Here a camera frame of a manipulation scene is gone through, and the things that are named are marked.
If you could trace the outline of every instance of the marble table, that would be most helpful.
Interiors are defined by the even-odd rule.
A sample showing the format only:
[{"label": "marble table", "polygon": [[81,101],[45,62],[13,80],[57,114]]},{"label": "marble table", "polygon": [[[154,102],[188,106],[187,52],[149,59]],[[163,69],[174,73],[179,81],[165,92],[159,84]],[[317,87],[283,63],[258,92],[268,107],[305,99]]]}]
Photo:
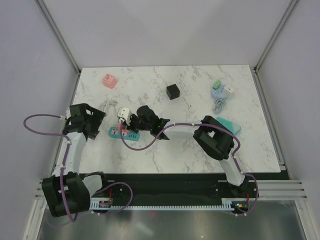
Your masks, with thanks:
[{"label": "marble table", "polygon": [[[117,84],[105,87],[102,78],[114,75]],[[210,89],[216,80],[235,89],[224,110],[214,115]],[[180,97],[170,100],[166,87],[176,84]],[[125,147],[120,139],[108,135],[117,125],[121,107],[133,113],[148,105],[160,118],[193,122],[205,115],[222,117],[241,126],[237,135],[241,148],[237,158],[246,172],[280,172],[261,103],[248,65],[213,66],[150,66],[83,68],[73,104],[88,103],[99,108],[106,99],[116,100],[100,126],[95,140],[89,139],[81,157],[80,172],[90,173],[223,173],[219,162],[206,155],[193,139],[157,140],[144,151]],[[132,147],[146,146],[153,139],[140,132],[138,142],[127,141]]]}]

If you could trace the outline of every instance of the pink object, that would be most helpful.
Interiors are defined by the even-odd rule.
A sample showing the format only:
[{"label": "pink object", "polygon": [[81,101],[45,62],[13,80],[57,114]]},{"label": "pink object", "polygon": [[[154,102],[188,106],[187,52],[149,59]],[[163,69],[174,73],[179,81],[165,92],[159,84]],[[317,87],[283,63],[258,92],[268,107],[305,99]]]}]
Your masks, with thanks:
[{"label": "pink object", "polygon": [[[118,123],[118,125],[116,126],[116,129],[118,129],[118,131],[120,131],[120,123]],[[123,133],[130,133],[130,130],[128,129],[122,129]]]},{"label": "pink object", "polygon": [[117,84],[117,80],[116,80],[115,76],[112,76],[110,74],[106,74],[102,79],[102,83],[105,87],[107,87],[109,89],[113,89],[115,87],[115,85]]}]

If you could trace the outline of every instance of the gray wall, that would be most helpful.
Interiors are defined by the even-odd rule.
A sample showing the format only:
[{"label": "gray wall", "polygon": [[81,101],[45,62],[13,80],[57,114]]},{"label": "gray wall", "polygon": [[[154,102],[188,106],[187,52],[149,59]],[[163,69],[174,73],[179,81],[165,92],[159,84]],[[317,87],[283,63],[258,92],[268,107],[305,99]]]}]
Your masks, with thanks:
[{"label": "gray wall", "polygon": [[254,66],[290,0],[44,0],[80,67]]},{"label": "gray wall", "polygon": [[320,1],[303,0],[260,70],[287,165],[320,227]]},{"label": "gray wall", "polygon": [[[39,180],[49,174],[57,139],[23,127],[35,113],[62,115],[76,73],[33,0],[0,2],[0,239],[22,238]],[[55,132],[59,120],[30,121]]]}]

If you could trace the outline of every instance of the green cube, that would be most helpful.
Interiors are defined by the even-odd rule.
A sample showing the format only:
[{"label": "green cube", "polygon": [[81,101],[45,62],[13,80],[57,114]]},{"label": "green cube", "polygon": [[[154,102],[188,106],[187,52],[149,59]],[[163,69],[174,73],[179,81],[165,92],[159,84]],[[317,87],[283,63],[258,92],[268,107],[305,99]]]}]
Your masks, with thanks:
[{"label": "green cube", "polygon": [[220,80],[217,80],[215,81],[215,83],[213,84],[213,89],[217,90],[221,85],[221,81]]}]

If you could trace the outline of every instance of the white marble tabletop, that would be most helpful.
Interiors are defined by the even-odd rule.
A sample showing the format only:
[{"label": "white marble tabletop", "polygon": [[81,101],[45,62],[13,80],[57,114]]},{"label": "white marble tabletop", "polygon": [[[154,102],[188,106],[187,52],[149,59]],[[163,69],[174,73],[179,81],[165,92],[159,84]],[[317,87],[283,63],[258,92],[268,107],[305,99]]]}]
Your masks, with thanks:
[{"label": "white marble tabletop", "polygon": [[[116,77],[113,89],[105,87],[105,74]],[[235,89],[219,115],[214,115],[210,95],[216,80]],[[170,100],[166,87],[176,84],[180,97]],[[95,140],[89,139],[81,157],[80,172],[90,173],[223,173],[219,162],[206,155],[195,140],[157,140],[144,151],[133,151],[120,139],[108,135],[117,125],[121,107],[136,113],[148,105],[160,118],[193,122],[205,115],[222,117],[241,126],[237,135],[241,148],[236,156],[246,172],[280,172],[254,80],[247,65],[150,66],[83,68],[73,104],[87,103],[99,108],[106,99],[116,100],[100,126]],[[149,144],[153,136],[140,132],[132,147]]]}]

